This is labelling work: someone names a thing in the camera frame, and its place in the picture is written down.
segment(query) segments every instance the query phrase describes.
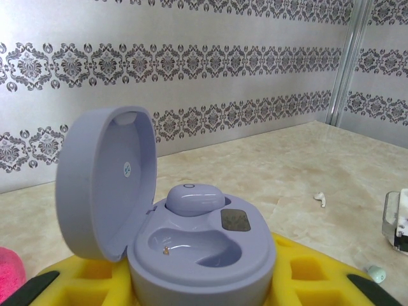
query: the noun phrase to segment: earbud charging case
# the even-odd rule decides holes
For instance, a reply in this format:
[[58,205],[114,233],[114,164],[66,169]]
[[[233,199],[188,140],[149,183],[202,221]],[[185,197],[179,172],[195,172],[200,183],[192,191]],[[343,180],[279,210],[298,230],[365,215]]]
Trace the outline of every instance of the earbud charging case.
[[225,194],[223,208],[181,217],[166,199],[153,205],[156,171],[144,108],[83,114],[57,169],[57,215],[68,247],[81,258],[127,258],[142,306],[262,305],[276,250],[260,212]]

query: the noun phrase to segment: yellow foam tray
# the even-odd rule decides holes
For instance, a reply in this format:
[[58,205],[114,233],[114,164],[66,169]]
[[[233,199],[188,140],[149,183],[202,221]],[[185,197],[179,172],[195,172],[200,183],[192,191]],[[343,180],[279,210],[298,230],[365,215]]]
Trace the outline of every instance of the yellow foam tray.
[[[327,255],[272,234],[277,261],[264,306],[373,306],[347,278],[370,277]],[[128,262],[109,263],[72,256],[39,273],[60,275],[31,306],[139,306]]]

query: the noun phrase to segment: patterned wall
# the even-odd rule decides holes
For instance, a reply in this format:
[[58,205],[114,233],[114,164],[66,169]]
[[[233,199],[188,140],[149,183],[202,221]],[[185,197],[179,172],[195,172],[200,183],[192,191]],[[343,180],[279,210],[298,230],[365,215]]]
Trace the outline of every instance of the patterned wall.
[[408,1],[375,0],[340,127],[408,148]]
[[159,155],[324,120],[353,2],[18,0],[0,11],[4,192],[52,181],[70,125],[97,107],[146,107]]

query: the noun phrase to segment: gray damask pattern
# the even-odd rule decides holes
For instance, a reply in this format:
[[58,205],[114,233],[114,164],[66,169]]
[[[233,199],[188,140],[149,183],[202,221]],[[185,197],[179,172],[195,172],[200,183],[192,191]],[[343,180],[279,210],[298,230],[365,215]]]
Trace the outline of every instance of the gray damask pattern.
[[374,0],[368,25],[408,24],[408,0]]
[[23,164],[36,168],[38,163],[50,165],[58,163],[59,152],[68,132],[67,125],[61,125],[59,131],[50,126],[37,129],[33,135],[27,130],[18,136],[9,132],[0,135],[0,169],[6,173],[20,171]]
[[54,51],[49,43],[35,48],[32,43],[17,43],[8,52],[0,43],[0,86],[10,92],[19,85],[29,91],[42,90],[46,84],[53,89],[88,83],[115,85],[122,81],[140,83],[275,73],[335,71],[342,55],[341,48],[259,47],[100,44],[82,48],[62,43]]
[[353,12],[353,0],[115,0],[116,3],[186,8],[235,15],[303,20],[347,25]]
[[344,111],[408,126],[408,103],[406,100],[393,101],[392,98],[384,98],[383,96],[349,92]]
[[360,57],[355,68],[365,73],[383,73],[408,77],[408,50],[361,49]]
[[[155,112],[152,121],[156,143],[320,112],[328,108],[331,94],[330,91],[306,92]],[[68,126],[61,125],[59,131],[39,127],[33,134],[27,130],[15,136],[9,132],[3,133],[0,135],[0,169],[11,173],[20,171],[23,165],[33,169],[39,163],[58,163],[67,132]]]

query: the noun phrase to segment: charging case lid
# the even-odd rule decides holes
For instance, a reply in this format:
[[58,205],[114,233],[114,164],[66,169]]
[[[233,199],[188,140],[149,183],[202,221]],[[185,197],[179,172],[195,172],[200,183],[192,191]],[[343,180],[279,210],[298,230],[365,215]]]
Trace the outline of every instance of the charging case lid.
[[76,120],[59,155],[55,187],[59,226],[71,251],[120,261],[152,209],[156,175],[146,109],[103,108]]

